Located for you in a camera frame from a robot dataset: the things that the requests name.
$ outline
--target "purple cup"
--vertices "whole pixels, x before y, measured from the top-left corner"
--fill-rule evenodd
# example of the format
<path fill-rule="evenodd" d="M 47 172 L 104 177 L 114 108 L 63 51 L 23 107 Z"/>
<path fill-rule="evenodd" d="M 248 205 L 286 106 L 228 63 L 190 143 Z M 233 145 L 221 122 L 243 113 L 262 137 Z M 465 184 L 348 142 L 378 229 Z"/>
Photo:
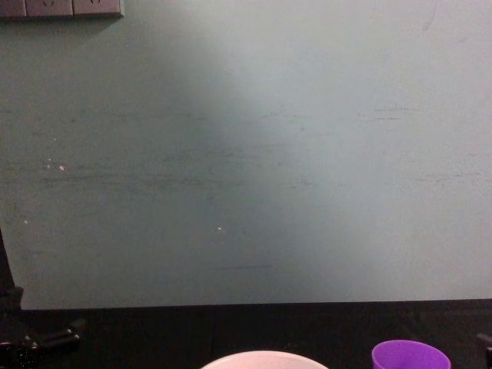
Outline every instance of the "purple cup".
<path fill-rule="evenodd" d="M 372 350 L 374 369 L 450 369 L 451 362 L 435 347 L 416 341 L 381 342 Z"/>

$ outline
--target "scuff mark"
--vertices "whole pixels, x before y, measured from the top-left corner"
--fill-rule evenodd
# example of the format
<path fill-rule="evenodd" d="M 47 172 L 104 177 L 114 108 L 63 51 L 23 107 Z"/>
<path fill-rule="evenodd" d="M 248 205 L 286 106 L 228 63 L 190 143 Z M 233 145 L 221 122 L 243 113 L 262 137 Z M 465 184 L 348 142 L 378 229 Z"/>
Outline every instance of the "scuff mark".
<path fill-rule="evenodd" d="M 270 111 L 266 115 L 262 115 L 258 121 L 269 120 L 272 118 L 283 118 L 287 119 L 289 123 L 293 123 L 294 121 L 300 119 L 309 119 L 310 117 L 307 115 L 300 115 L 296 112 L 290 112 L 285 108 L 285 105 L 281 105 L 278 109 Z"/>
<path fill-rule="evenodd" d="M 233 267 L 219 267 L 215 268 L 218 271 L 249 271 L 253 269 L 271 269 L 273 265 L 271 264 L 261 264 L 261 265 L 238 265 Z"/>
<path fill-rule="evenodd" d="M 309 182 L 306 178 L 302 178 L 301 183 L 303 184 L 303 186 L 307 186 L 307 187 L 314 186 L 314 183 Z"/>
<path fill-rule="evenodd" d="M 449 175 L 440 175 L 440 174 L 431 174 L 431 175 L 426 175 L 424 177 L 419 177 L 419 178 L 409 178 L 412 181 L 418 181 L 418 182 L 434 182 L 434 183 L 442 183 L 445 181 L 453 181 L 459 178 L 466 178 L 466 177 L 477 177 L 479 175 L 482 175 L 480 172 L 471 172 L 471 173 L 455 173 L 455 174 L 449 174 Z"/>
<path fill-rule="evenodd" d="M 393 107 L 393 108 L 379 108 L 379 109 L 374 109 L 374 111 L 418 111 L 418 109 L 401 106 L 401 107 Z"/>
<path fill-rule="evenodd" d="M 77 218 L 90 217 L 92 215 L 99 214 L 100 212 L 101 212 L 100 210 L 88 211 L 85 213 L 76 214 L 76 217 Z"/>
<path fill-rule="evenodd" d="M 369 118 L 368 121 L 399 121 L 401 118 L 389 117 L 389 118 Z"/>
<path fill-rule="evenodd" d="M 436 12 L 437 12 L 437 3 L 439 2 L 439 0 L 436 0 L 434 2 L 434 9 L 432 11 L 432 15 L 430 16 L 429 20 L 427 22 L 424 23 L 424 26 L 422 27 L 422 31 L 423 32 L 426 32 L 426 30 L 429 29 L 429 27 L 432 25 L 432 23 L 434 22 L 434 18 L 436 17 Z"/>

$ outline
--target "cup rim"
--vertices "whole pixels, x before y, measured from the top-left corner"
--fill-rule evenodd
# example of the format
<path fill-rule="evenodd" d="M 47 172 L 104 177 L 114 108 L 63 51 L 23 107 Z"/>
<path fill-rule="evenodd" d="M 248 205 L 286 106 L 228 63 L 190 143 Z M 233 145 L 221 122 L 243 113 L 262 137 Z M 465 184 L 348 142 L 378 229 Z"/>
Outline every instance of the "cup rim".
<path fill-rule="evenodd" d="M 439 350 L 438 348 L 435 348 L 434 346 L 430 346 L 429 344 L 425 344 L 424 342 L 412 341 L 412 340 L 389 340 L 389 341 L 380 342 L 372 349 L 371 356 L 373 362 L 377 366 L 383 367 L 383 365 L 381 365 L 381 363 L 375 357 L 376 351 L 383 346 L 388 346 L 389 344 L 396 344 L 396 343 L 413 344 L 415 346 L 424 346 L 426 348 L 429 348 L 432 351 L 436 352 L 447 362 L 447 369 L 451 369 L 451 360 L 449 359 L 449 357 L 446 356 L 446 354 L 443 351 Z"/>
<path fill-rule="evenodd" d="M 213 369 L 215 367 L 215 365 L 219 365 L 225 361 L 233 360 L 237 357 L 255 356 L 255 355 L 259 355 L 259 354 L 264 355 L 264 356 L 276 356 L 276 357 L 285 357 L 285 358 L 293 358 L 293 359 L 295 358 L 297 360 L 303 361 L 306 364 L 312 365 L 316 369 L 328 369 L 323 364 L 320 364 L 317 361 L 310 359 L 309 357 L 304 357 L 304 356 L 297 355 L 297 354 L 291 354 L 290 352 L 269 351 L 269 350 L 245 351 L 245 352 L 239 352 L 236 354 L 231 354 L 231 355 L 224 356 L 224 357 L 218 358 L 217 360 L 212 361 L 211 363 L 202 367 L 202 369 Z"/>

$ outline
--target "bowl rim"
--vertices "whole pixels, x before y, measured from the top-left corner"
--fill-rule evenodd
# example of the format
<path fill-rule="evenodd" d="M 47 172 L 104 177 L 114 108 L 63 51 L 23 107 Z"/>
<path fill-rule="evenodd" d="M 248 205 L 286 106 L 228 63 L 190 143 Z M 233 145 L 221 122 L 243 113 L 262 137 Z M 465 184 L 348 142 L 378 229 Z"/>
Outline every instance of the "bowl rim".
<path fill-rule="evenodd" d="M 214 369 L 214 367 L 216 365 L 222 364 L 225 361 L 234 360 L 237 357 L 257 356 L 259 354 L 263 355 L 263 356 L 268 356 L 268 357 L 285 357 L 285 358 L 297 359 L 297 360 L 303 361 L 306 364 L 312 365 L 313 369 L 328 369 L 324 365 L 318 363 L 317 361 L 310 359 L 309 357 L 304 357 L 301 355 L 292 354 L 290 352 L 271 351 L 271 350 L 245 351 L 245 352 L 238 352 L 236 354 L 230 354 L 228 356 L 224 356 L 224 357 L 218 358 L 217 360 L 212 361 L 211 363 L 202 367 L 202 369 Z"/>

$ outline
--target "white bowl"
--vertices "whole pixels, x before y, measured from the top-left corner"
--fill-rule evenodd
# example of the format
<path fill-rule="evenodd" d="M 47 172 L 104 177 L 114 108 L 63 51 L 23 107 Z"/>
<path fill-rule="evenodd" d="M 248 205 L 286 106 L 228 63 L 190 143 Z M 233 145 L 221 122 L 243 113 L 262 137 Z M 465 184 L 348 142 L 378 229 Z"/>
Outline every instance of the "white bowl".
<path fill-rule="evenodd" d="M 295 354 L 280 351 L 249 351 L 223 357 L 202 369 L 327 369 Z"/>

